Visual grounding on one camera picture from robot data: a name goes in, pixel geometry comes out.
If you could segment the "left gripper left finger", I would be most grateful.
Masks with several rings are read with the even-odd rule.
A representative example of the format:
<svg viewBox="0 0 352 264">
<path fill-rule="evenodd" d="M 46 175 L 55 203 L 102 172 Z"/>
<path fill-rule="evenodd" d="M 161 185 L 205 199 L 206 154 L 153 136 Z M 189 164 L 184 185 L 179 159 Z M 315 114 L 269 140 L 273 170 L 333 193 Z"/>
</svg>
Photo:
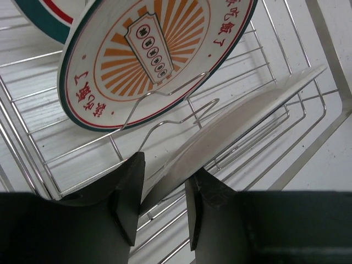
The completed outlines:
<svg viewBox="0 0 352 264">
<path fill-rule="evenodd" d="M 127 263 L 144 176 L 137 152 L 60 200 L 1 193 L 1 263 Z"/>
</svg>

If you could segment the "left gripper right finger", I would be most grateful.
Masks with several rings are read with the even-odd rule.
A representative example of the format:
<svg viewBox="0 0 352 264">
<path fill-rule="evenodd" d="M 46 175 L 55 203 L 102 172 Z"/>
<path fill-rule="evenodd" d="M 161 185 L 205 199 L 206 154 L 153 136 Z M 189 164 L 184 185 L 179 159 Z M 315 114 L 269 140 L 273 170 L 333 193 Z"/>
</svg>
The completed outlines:
<svg viewBox="0 0 352 264">
<path fill-rule="evenodd" d="M 351 193 L 235 191 L 205 169 L 185 183 L 195 263 L 351 263 Z"/>
</svg>

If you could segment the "orange sunburst plate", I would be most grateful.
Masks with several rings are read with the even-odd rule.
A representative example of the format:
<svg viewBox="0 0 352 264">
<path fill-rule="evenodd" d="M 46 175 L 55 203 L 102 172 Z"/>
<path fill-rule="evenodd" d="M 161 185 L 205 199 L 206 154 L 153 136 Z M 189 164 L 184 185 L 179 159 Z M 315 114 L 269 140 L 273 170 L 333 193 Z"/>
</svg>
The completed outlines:
<svg viewBox="0 0 352 264">
<path fill-rule="evenodd" d="M 226 61 L 256 1 L 91 1 L 69 33 L 57 72 L 65 114 L 91 131 L 149 122 Z"/>
<path fill-rule="evenodd" d="M 288 102 L 327 67 L 308 67 L 271 83 L 232 108 L 220 113 L 186 141 L 161 167 L 141 201 L 142 215 L 157 205 L 214 159 Z"/>
</svg>

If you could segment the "green rimmed back plate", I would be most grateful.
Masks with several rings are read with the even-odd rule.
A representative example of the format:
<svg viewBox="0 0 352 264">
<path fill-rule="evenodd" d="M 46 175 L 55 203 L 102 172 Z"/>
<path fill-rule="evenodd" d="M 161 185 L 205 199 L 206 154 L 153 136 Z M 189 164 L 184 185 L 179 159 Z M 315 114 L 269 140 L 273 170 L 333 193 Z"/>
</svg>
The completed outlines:
<svg viewBox="0 0 352 264">
<path fill-rule="evenodd" d="M 103 1 L 17 0 L 12 3 L 35 28 L 65 44 Z"/>
</svg>

